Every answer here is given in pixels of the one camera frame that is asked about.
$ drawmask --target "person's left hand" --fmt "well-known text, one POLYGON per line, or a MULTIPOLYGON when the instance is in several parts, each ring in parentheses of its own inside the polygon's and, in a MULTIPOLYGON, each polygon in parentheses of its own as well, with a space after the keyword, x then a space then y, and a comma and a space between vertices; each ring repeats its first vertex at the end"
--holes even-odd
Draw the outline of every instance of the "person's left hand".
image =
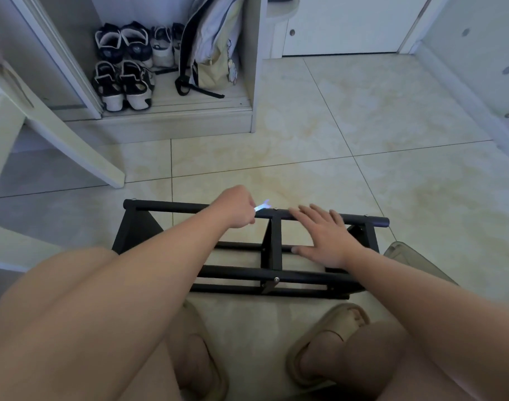
POLYGON ((224 190, 210 207, 219 211, 220 216, 228 220, 229 228, 243 228, 255 221, 256 204, 244 185, 224 190))

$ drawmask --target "tile floor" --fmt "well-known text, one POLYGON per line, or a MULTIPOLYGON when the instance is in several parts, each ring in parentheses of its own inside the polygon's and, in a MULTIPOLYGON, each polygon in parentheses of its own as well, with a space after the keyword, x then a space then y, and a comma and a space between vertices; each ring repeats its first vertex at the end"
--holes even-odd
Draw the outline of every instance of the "tile floor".
MULTIPOLYGON (((55 150, 13 154, 0 180, 0 225, 66 247, 111 246, 125 198, 210 202, 243 183, 257 202, 316 202, 384 215, 384 251, 409 243, 463 287, 509 302, 509 160, 411 56, 285 58, 264 62, 257 132, 111 145, 127 174, 114 190, 55 150)), ((168 227, 183 219, 163 215, 168 227)), ((264 222, 227 239, 261 241, 264 222)), ((297 225, 285 243, 308 242, 297 225)), ((252 266, 254 255, 215 252, 212 263, 252 266)), ((287 268, 316 265, 287 256, 287 268)), ((228 399, 299 391, 284 355, 334 302, 190 295, 231 375, 228 399)), ((390 314, 353 295, 373 320, 390 314)))

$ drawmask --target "round shelf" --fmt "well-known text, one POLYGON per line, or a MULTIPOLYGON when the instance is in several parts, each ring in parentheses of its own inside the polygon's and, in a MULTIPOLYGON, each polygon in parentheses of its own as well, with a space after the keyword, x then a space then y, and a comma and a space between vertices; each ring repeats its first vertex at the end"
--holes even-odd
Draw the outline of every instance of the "round shelf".
POLYGON ((299 9, 299 0, 267 3, 266 22, 276 24, 293 17, 299 9))

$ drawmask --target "hand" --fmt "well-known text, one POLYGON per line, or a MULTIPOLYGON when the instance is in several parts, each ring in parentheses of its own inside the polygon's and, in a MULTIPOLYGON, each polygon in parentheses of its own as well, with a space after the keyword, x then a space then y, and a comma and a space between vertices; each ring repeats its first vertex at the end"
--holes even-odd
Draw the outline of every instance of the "hand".
POLYGON ((210 207, 218 211, 220 216, 228 221, 229 228, 243 228, 245 225, 254 223, 256 204, 244 185, 224 190, 210 204, 210 207))
POLYGON ((347 232, 340 214, 310 204, 290 208, 290 213, 308 231, 314 246, 294 246, 292 253, 301 255, 325 267, 347 270, 350 263, 365 252, 365 248, 347 232))

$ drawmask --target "black and white sneaker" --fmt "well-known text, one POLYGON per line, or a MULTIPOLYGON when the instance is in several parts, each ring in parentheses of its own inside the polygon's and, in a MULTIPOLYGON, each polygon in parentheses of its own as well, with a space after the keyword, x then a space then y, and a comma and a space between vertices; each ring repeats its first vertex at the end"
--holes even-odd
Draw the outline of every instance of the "black and white sneaker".
POLYGON ((175 57, 172 53, 171 28, 165 26, 154 26, 152 28, 152 61, 155 66, 173 67, 175 57))
POLYGON ((172 24, 172 48, 175 55, 175 65, 180 65, 180 42, 184 33, 184 24, 175 22, 172 24))
POLYGON ((124 43, 117 25, 105 24, 94 34, 98 56, 114 65, 121 63, 124 56, 124 43))
POLYGON ((121 35, 132 60, 140 65, 152 67, 152 46, 149 42, 148 30, 139 22, 121 28, 121 35))
POLYGON ((146 109, 152 105, 152 91, 156 85, 154 74, 131 60, 121 63, 120 81, 126 99, 133 109, 146 109))
POLYGON ((93 74, 91 84, 104 102, 105 109, 112 112, 122 110, 124 94, 117 81, 118 68, 103 60, 95 65, 93 74))

